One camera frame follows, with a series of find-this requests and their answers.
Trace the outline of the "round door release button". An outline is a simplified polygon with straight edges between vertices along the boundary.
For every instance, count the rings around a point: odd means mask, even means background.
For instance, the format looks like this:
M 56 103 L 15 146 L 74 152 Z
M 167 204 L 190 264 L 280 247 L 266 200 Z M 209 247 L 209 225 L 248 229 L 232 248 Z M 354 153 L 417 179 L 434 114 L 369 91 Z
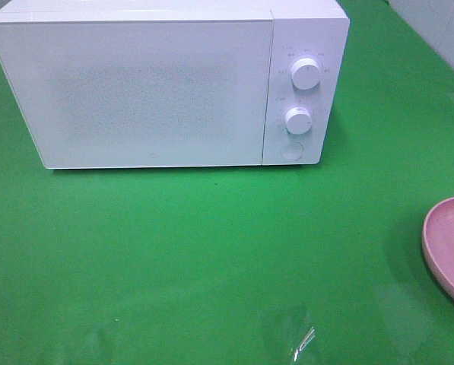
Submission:
M 298 142 L 287 143 L 281 149 L 281 155 L 285 160 L 299 160 L 303 156 L 303 145 Z

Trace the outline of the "pink round plate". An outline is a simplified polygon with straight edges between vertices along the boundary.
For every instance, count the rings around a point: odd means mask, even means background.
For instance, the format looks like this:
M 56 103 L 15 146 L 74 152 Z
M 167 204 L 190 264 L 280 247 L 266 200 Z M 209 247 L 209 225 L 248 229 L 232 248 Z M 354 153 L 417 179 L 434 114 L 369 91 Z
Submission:
M 428 211 L 421 238 L 427 266 L 454 300 L 454 196 L 438 202 Z

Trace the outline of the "white microwave door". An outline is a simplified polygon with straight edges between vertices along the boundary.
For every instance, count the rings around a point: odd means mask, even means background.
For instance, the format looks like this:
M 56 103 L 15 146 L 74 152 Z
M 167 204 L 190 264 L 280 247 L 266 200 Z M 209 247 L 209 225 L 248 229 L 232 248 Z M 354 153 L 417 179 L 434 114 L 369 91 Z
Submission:
M 0 23 L 50 169 L 257 165 L 271 21 Z

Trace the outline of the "lower white microwave knob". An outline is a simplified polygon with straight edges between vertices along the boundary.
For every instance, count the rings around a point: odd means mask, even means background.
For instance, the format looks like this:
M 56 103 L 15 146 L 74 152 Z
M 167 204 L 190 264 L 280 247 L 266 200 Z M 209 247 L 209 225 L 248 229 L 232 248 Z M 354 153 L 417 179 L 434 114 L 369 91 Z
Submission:
M 307 133 L 312 125 L 313 119 L 310 111 L 306 107 L 294 107 L 289 109 L 284 116 L 286 129 L 292 135 L 302 135 Z

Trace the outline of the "white microwave knob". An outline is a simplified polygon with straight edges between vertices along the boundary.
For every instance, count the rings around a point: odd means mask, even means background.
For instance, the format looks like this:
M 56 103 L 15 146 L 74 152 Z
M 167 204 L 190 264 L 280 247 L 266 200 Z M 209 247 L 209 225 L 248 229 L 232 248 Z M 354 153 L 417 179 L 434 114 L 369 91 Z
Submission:
M 303 57 L 293 63 L 290 68 L 293 86 L 299 90 L 310 90 L 321 80 L 321 67 L 313 57 Z
M 307 133 L 312 125 L 313 119 L 310 111 L 306 107 L 294 107 L 289 109 L 284 116 L 286 129 L 292 135 L 302 135 Z

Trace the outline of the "upper white microwave knob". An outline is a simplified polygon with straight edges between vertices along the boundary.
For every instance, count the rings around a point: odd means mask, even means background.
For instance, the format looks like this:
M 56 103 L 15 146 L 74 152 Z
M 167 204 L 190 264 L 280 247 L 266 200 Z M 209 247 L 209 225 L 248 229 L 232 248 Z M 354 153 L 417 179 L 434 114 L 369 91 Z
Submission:
M 321 67 L 313 57 L 303 57 L 293 63 L 290 68 L 293 86 L 299 90 L 310 90 L 321 80 Z

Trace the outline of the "white microwave oven body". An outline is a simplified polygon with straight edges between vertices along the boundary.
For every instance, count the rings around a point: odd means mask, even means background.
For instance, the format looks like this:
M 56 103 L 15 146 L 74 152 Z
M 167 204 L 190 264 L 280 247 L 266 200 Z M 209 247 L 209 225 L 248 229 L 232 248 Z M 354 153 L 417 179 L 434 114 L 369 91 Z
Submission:
M 350 21 L 335 1 L 11 1 L 0 9 L 0 23 L 271 21 L 271 48 L 262 161 L 257 165 L 315 164 L 325 133 L 348 37 Z M 303 57 L 321 67 L 310 90 L 293 86 L 290 68 Z M 284 116 L 306 107 L 311 129 L 292 135 Z M 285 160 L 287 143 L 303 145 L 303 156 Z

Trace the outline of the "clear plastic film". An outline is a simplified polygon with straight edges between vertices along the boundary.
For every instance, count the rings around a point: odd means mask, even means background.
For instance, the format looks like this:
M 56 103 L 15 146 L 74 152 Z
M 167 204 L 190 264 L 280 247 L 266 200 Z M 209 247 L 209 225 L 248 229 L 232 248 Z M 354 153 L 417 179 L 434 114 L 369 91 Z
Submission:
M 316 327 L 305 303 L 278 307 L 261 317 L 267 364 L 324 364 Z

